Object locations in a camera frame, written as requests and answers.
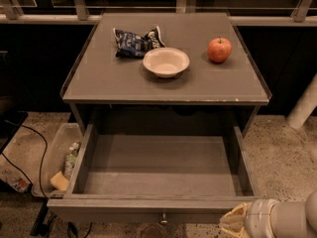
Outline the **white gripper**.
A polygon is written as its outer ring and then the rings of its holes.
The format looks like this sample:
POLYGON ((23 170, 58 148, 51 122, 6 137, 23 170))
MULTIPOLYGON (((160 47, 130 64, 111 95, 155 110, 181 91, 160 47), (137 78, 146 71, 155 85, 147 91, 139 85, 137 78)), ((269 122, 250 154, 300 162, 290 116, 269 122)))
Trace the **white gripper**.
POLYGON ((271 224, 274 199, 241 203, 220 218, 219 226, 233 238, 275 238, 271 224))

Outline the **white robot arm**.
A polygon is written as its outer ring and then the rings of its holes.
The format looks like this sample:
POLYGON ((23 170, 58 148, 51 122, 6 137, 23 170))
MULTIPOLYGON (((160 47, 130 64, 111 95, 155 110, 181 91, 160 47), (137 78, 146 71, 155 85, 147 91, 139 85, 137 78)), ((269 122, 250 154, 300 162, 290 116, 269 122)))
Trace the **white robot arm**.
POLYGON ((261 197, 220 219, 230 238, 317 238, 317 74, 287 117, 260 116, 247 136, 261 197))

